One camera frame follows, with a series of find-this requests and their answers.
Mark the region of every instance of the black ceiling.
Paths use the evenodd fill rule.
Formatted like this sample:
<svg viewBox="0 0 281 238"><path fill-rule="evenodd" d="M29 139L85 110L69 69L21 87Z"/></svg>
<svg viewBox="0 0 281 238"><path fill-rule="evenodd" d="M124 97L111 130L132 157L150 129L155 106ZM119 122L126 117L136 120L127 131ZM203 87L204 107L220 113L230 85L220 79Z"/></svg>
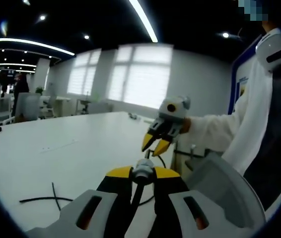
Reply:
<svg viewBox="0 0 281 238"><path fill-rule="evenodd" d="M151 43L142 22L129 0L12 0L0 5L0 23L7 22L7 37L32 40L73 53L93 49L115 49L118 45ZM227 62L240 53L261 33L258 23L238 14L233 0L139 0L159 43L176 49L210 55ZM41 14L44 21L38 21ZM222 32L237 37L225 39ZM33 51L46 56L25 54ZM71 56L50 49L0 42L0 63L36 64L38 58L53 56L52 64Z"/></svg>

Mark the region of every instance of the gray gripper housing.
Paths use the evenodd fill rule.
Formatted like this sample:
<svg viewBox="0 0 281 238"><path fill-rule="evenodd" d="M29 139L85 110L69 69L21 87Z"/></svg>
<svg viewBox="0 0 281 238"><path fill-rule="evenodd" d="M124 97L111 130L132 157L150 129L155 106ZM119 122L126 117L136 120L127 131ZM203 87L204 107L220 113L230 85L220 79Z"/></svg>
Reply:
<svg viewBox="0 0 281 238"><path fill-rule="evenodd" d="M199 205L208 226L198 230L196 221L184 198L192 197ZM239 228L230 223L224 214L223 209L198 191L173 193L169 195L176 210L181 226L182 238L248 238L251 237L252 229Z"/></svg>
<svg viewBox="0 0 281 238"><path fill-rule="evenodd" d="M89 222L89 228L82 230L77 221L94 198L101 198ZM112 205L117 197L115 193L88 190L77 199L63 207L59 219L46 228L34 228L27 232L29 238L103 238L106 222Z"/></svg>

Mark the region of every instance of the hand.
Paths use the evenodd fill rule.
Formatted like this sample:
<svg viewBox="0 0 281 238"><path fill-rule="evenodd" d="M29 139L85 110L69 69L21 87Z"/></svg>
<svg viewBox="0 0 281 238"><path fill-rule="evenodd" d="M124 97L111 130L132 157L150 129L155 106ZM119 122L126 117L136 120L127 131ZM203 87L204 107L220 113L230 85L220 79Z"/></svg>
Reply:
<svg viewBox="0 0 281 238"><path fill-rule="evenodd" d="M180 134L188 133L191 127L191 120L190 118L185 118L184 124L180 130Z"/></svg>

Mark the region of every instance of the white wall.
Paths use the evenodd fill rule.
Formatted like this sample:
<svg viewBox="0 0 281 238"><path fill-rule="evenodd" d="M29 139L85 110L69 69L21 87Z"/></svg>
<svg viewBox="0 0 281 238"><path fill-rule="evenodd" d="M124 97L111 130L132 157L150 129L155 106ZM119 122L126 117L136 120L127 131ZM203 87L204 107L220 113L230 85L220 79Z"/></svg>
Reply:
<svg viewBox="0 0 281 238"><path fill-rule="evenodd" d="M116 50L102 51L92 87L92 98L106 98L109 78ZM74 59L65 61L50 69L48 81L56 84L57 94L75 100L84 95L67 93L70 72ZM230 64L217 59L186 51L173 51L167 96L188 95L191 100L189 114L225 114L228 110L231 89ZM114 111L125 111L154 118L157 110L124 102L111 101Z"/></svg>

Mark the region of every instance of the white lab coat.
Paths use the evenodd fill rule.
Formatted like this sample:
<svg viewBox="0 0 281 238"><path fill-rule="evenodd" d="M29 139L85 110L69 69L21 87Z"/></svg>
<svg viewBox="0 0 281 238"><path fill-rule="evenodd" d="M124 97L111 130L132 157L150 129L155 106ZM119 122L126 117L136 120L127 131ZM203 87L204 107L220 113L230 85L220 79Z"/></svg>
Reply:
<svg viewBox="0 0 281 238"><path fill-rule="evenodd" d="M272 74L254 60L244 94L231 115L191 117L188 144L224 152L223 158L241 175L259 152L269 117ZM268 219L279 207L281 195L265 212Z"/></svg>

